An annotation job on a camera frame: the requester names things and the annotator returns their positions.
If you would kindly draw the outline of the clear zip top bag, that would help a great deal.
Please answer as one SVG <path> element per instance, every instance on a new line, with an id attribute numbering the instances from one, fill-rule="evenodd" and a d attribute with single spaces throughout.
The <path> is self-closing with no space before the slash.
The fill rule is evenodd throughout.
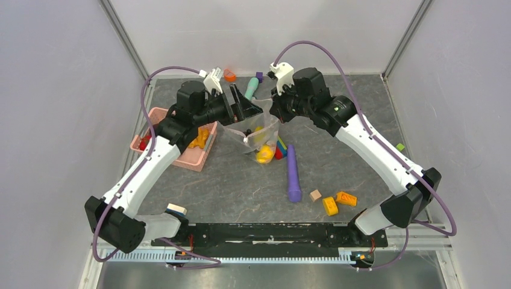
<path id="1" fill-rule="evenodd" d="M 256 161 L 255 155 L 262 145 L 270 145 L 274 151 L 276 150 L 280 120 L 270 113 L 270 108 L 272 107 L 271 99 L 253 99 L 252 103 L 262 108 L 263 113 L 232 125 L 223 126 L 221 131 L 222 135 L 227 138 L 227 141 L 233 145 L 236 153 L 244 154 Z M 264 127 L 264 132 L 266 133 L 266 142 L 262 145 L 254 144 L 252 137 L 245 137 L 243 134 L 243 131 L 246 129 L 254 131 L 258 126 Z"/>

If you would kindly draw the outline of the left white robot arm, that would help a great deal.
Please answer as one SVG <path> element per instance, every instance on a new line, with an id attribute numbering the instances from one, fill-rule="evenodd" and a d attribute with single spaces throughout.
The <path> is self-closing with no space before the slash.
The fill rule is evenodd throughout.
<path id="1" fill-rule="evenodd" d="M 167 237 L 174 245 L 189 239 L 189 229 L 172 214 L 140 216 L 144 198 L 162 173 L 199 136 L 199 127 L 219 122 L 224 126 L 262 114 L 263 109 L 229 86 L 234 103 L 225 93 L 207 90 L 199 81 L 186 81 L 177 91 L 177 100 L 156 125 L 149 125 L 151 139 L 135 164 L 103 197 L 89 197 L 84 205 L 87 219 L 99 238 L 116 251 L 130 253 L 145 240 Z"/>

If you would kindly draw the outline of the orange wrinkled fruit toy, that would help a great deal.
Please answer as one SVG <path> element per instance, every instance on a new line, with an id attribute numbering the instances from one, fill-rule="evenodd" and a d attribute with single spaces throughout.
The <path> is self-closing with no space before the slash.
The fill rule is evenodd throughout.
<path id="1" fill-rule="evenodd" d="M 188 148 L 193 149 L 199 147 L 200 149 L 204 149 L 209 136 L 210 131 L 207 128 L 199 127 L 198 136 L 188 145 Z"/>

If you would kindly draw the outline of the yellow starfruit toy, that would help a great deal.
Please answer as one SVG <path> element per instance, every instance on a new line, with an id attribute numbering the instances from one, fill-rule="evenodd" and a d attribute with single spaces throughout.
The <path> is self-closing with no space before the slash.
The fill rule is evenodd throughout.
<path id="1" fill-rule="evenodd" d="M 264 127 L 258 126 L 254 130 L 254 135 L 252 137 L 253 143 L 257 145 L 262 145 L 266 142 L 266 133 L 264 132 Z"/>

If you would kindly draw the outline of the yellow pear toy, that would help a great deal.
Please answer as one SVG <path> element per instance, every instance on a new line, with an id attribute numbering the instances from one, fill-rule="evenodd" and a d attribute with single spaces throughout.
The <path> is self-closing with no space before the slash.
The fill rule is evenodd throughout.
<path id="1" fill-rule="evenodd" d="M 256 153 L 256 161 L 260 164 L 270 163 L 274 158 L 275 151 L 272 146 L 264 144 Z"/>

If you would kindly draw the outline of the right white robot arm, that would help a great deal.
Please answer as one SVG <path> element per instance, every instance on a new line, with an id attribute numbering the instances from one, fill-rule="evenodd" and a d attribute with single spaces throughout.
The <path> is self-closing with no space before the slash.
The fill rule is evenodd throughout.
<path id="1" fill-rule="evenodd" d="M 433 200 L 428 188 L 438 187 L 441 174 L 408 160 L 357 113 L 348 97 L 331 95 L 320 71 L 308 67 L 296 72 L 291 65 L 281 63 L 270 66 L 268 76 L 277 82 L 271 91 L 272 115 L 283 123 L 297 116 L 309 118 L 362 157 L 392 193 L 350 221 L 348 238 L 352 244 L 363 246 L 374 233 L 390 226 L 408 227 Z"/>

